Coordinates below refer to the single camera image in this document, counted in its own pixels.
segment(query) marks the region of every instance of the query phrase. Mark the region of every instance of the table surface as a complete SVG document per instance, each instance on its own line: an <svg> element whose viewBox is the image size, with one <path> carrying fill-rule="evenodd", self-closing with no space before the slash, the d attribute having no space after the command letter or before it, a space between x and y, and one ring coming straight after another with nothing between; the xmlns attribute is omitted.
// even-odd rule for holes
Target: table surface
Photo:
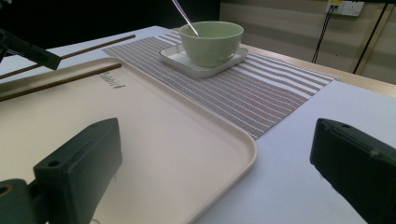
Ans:
<svg viewBox="0 0 396 224"><path fill-rule="evenodd" d="M130 34L136 34L135 39L129 40L135 41L170 32L153 26L50 51L64 55ZM260 137L256 141L259 153L253 169L206 211L197 223L365 223L309 163L315 124L318 118L338 120L396 147L396 138L393 136L396 131L396 87L264 49L245 47L250 52L338 76L340 81L323 88ZM108 56L101 50L95 50L62 61L60 68L104 57ZM0 74L30 64L18 56L7 57L0 66ZM46 68L39 68L0 80L0 83L47 71Z"/></svg>

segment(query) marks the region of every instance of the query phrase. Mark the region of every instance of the ceramic bowl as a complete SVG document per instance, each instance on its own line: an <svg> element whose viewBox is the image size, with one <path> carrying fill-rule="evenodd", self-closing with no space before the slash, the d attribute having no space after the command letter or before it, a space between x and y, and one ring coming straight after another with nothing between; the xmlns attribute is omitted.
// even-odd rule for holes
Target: ceramic bowl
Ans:
<svg viewBox="0 0 396 224"><path fill-rule="evenodd" d="M226 21L200 21L179 29L181 43L192 62L207 68L227 63L239 49L244 28Z"/></svg>

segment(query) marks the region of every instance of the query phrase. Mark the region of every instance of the square plate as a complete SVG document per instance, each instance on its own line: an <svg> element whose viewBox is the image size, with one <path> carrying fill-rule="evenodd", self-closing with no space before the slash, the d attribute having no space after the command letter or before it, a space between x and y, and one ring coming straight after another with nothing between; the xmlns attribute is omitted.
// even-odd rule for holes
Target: square plate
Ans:
<svg viewBox="0 0 396 224"><path fill-rule="evenodd" d="M181 44L168 49L162 49L160 55L164 62L173 65L188 75L193 77L213 77L244 61L248 55L248 50L239 48L230 61L215 68L205 68L193 63Z"/></svg>

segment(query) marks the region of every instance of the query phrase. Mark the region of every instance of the striped placemat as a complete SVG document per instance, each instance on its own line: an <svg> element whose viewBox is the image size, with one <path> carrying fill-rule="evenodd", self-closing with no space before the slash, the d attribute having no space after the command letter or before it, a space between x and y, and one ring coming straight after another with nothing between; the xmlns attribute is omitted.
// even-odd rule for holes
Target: striped placemat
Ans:
<svg viewBox="0 0 396 224"><path fill-rule="evenodd" d="M180 37L173 32L104 49L104 52L157 78L244 129L254 139L334 80L334 77L253 53L214 77L189 77L161 60L159 51L177 44Z"/></svg>

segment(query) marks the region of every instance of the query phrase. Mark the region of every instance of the metal spoon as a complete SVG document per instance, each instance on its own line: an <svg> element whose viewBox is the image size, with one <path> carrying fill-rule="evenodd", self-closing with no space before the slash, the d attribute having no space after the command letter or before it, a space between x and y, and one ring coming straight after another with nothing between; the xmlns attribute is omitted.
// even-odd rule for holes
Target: metal spoon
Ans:
<svg viewBox="0 0 396 224"><path fill-rule="evenodd" d="M194 27L192 26L189 18L187 17L186 13L184 13L183 8L181 8L180 4L178 3L177 0L172 0L172 2L175 4L175 7L177 8L177 10L180 12L181 16L184 18L184 20L186 20L186 22L189 24L189 26L191 27L191 29L195 32L195 34L199 37L198 32L194 29Z"/></svg>

